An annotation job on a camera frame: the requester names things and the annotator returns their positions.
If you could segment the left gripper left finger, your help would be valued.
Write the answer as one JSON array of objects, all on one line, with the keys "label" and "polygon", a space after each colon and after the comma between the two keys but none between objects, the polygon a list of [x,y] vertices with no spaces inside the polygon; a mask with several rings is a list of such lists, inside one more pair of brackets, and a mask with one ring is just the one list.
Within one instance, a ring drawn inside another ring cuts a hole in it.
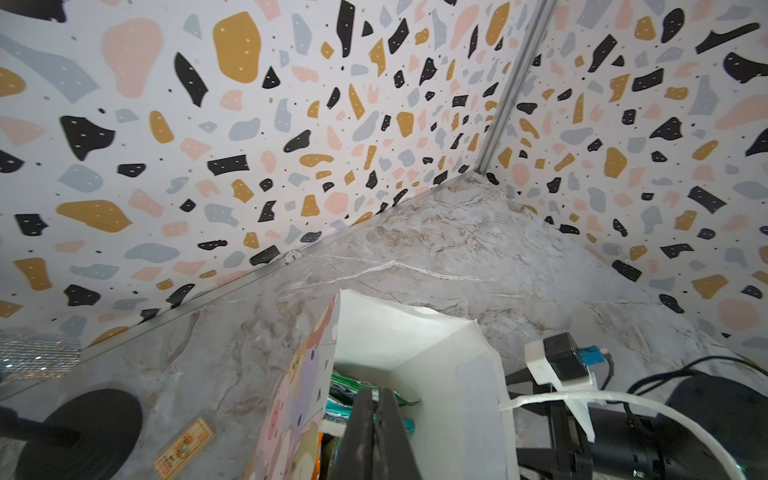
[{"label": "left gripper left finger", "polygon": [[330,479],[369,480],[373,471],[373,394],[362,389],[353,403]]}]

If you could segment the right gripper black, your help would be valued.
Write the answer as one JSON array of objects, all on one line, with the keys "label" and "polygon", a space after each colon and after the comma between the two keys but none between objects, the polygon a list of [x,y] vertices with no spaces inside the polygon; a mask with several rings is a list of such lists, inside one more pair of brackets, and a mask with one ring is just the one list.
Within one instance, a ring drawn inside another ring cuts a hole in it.
[{"label": "right gripper black", "polygon": [[519,448],[519,466],[545,479],[591,479],[595,473],[619,479],[660,477],[659,448],[634,428],[626,414],[592,408],[596,437],[590,442],[564,403],[529,405],[526,409],[547,419],[551,446]]}]

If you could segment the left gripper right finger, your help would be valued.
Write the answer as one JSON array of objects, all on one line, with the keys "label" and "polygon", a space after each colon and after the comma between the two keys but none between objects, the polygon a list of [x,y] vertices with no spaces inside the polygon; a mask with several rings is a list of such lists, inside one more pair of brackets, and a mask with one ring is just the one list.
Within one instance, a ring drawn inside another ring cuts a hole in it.
[{"label": "left gripper right finger", "polygon": [[374,414],[374,478],[421,479],[398,403],[390,389],[380,391]]}]

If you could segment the teal mint candy bag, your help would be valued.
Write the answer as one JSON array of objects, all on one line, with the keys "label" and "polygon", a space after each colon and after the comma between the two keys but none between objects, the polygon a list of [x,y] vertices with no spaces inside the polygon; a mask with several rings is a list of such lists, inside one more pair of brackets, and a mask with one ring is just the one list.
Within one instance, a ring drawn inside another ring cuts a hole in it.
[{"label": "teal mint candy bag", "polygon": [[323,419],[346,424],[350,419],[354,401],[363,390],[371,391],[373,406],[377,408],[381,390],[379,386],[334,371],[331,375]]}]

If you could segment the white patterned paper bag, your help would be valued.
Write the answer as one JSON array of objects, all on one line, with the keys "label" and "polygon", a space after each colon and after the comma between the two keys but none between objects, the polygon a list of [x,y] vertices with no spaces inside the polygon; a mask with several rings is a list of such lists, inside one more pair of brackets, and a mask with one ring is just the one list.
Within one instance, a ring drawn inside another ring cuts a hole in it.
[{"label": "white patterned paper bag", "polygon": [[[537,385],[525,358],[505,372],[475,321],[342,290],[279,381],[247,478],[330,479],[347,425],[323,419],[334,371],[394,392],[421,479],[522,479],[535,472],[518,465],[518,448],[550,445],[547,420],[525,405],[564,402],[594,440],[590,409],[618,400],[639,404],[642,415],[667,413],[676,385],[644,398],[597,379],[597,389],[558,391]],[[723,447],[682,422],[712,448],[726,479],[743,479]]]}]

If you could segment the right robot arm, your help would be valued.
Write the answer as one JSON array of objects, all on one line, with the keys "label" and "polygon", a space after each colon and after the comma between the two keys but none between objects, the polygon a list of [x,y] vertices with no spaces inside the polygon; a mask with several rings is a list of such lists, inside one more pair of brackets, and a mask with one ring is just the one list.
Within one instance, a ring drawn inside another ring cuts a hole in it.
[{"label": "right robot arm", "polygon": [[714,451],[688,419],[731,455],[743,479],[767,476],[767,397],[731,378],[699,370],[699,360],[634,382],[640,398],[670,382],[667,413],[639,413],[639,404],[612,400],[589,411],[595,431],[588,440],[562,401],[529,403],[525,410],[548,422],[547,448],[520,447],[519,466],[543,479],[726,479]]}]

